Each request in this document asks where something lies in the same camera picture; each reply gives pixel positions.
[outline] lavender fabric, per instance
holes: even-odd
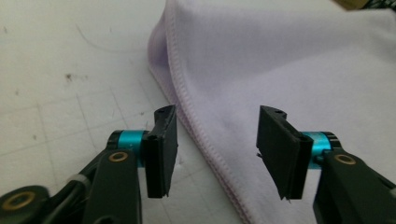
[[[396,20],[390,10],[287,12],[168,0],[149,68],[245,223],[315,223],[320,171],[280,201],[256,156],[259,106],[330,131],[396,182]]]

